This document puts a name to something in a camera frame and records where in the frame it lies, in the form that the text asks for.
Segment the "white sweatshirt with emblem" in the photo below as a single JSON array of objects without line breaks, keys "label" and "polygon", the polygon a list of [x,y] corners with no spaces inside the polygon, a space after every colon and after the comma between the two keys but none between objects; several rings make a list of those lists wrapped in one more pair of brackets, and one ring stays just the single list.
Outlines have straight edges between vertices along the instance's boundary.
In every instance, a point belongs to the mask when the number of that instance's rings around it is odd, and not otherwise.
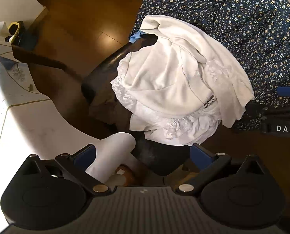
[{"label": "white sweatshirt with emblem", "polygon": [[233,54],[200,28],[163,15],[146,16],[140,30],[155,44],[123,58],[120,84],[139,103],[168,118],[183,118],[215,97],[222,123],[232,127],[254,99],[250,80]]}]

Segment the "white table leg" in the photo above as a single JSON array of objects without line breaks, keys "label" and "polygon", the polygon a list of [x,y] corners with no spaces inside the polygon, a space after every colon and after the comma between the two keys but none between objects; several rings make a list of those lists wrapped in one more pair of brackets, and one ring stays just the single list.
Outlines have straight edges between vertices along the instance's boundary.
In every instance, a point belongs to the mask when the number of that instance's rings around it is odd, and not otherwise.
[{"label": "white table leg", "polygon": [[146,170],[146,166],[132,155],[135,146],[135,138],[128,133],[115,133],[96,141],[95,160],[85,172],[102,183],[105,183],[121,165],[127,166],[136,175],[141,174]]}]

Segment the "white lace garment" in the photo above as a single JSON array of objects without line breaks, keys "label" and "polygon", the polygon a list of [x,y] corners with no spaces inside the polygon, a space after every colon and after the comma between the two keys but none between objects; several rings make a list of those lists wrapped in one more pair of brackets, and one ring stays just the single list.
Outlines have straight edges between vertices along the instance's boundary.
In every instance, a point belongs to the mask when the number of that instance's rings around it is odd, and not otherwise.
[{"label": "white lace garment", "polygon": [[211,96],[202,108],[183,118],[163,117],[136,100],[122,86],[131,57],[132,53],[128,53],[119,62],[117,77],[111,81],[117,100],[132,113],[130,130],[144,132],[147,140],[172,146],[201,144],[216,132],[222,118],[215,96]]}]

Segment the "dark wooden chair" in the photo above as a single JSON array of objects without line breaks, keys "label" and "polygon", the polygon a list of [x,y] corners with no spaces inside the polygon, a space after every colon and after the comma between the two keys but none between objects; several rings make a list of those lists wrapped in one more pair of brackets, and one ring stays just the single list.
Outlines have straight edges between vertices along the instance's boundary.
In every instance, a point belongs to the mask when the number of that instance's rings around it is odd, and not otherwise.
[{"label": "dark wooden chair", "polygon": [[[153,45],[156,37],[145,36],[134,44],[128,43],[106,58],[87,77],[82,79],[81,92],[90,107],[90,116],[110,132],[129,132],[130,112],[124,109],[111,89],[119,61],[129,52]],[[142,132],[132,132],[136,146],[132,155],[153,173],[167,176],[179,166],[184,171],[198,172],[190,160],[189,146],[169,146],[145,138]]]}]

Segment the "blue patterned table mat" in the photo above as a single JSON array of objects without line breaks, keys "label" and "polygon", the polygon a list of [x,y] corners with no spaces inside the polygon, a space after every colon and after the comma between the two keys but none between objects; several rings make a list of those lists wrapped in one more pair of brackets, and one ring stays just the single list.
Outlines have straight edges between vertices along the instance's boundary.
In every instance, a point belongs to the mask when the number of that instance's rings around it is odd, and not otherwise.
[{"label": "blue patterned table mat", "polygon": [[36,89],[28,65],[14,58],[10,46],[0,44],[0,113],[13,105],[48,99]]}]

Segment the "yellow black tool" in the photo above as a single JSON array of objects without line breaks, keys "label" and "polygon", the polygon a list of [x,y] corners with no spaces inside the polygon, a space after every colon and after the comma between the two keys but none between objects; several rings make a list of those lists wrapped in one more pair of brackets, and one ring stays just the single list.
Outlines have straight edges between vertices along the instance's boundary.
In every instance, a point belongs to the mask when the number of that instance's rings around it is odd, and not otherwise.
[{"label": "yellow black tool", "polygon": [[9,35],[5,37],[5,41],[12,45],[19,45],[21,38],[26,32],[23,21],[12,22],[8,27]]}]

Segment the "dark floral fabric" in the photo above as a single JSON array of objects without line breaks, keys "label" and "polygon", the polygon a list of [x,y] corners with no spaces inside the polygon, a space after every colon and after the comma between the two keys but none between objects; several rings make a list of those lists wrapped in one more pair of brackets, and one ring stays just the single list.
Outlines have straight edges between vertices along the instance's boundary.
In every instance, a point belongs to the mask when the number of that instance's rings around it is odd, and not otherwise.
[{"label": "dark floral fabric", "polygon": [[147,15],[166,15],[197,27],[223,44],[239,61],[255,99],[237,122],[290,132],[290,3],[288,0],[143,0],[130,34],[140,37]]}]

